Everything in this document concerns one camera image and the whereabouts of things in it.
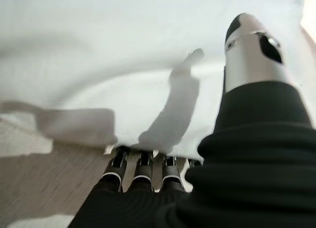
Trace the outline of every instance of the black fabric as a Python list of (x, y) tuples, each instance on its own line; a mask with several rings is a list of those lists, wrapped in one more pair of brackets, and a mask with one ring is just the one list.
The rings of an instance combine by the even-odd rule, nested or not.
[(187, 171), (193, 192), (91, 193), (71, 227), (315, 228), (316, 132), (295, 88), (238, 87)]

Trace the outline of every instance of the white cloth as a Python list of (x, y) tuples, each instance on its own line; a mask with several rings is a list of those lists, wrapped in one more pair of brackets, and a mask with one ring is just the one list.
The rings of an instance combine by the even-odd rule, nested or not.
[[(199, 158), (219, 108), (226, 30), (242, 12), (283, 44), (314, 114), (315, 79), (297, 55), (303, 1), (0, 0), (2, 116), (55, 140)], [(196, 48), (205, 58), (181, 73)]]

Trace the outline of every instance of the black sleeve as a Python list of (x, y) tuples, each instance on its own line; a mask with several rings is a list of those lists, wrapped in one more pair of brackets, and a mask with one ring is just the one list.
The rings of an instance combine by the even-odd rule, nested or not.
[(193, 192), (160, 209), (157, 227), (316, 227), (316, 132), (292, 86), (224, 94), (198, 152), (204, 166), (186, 174)]

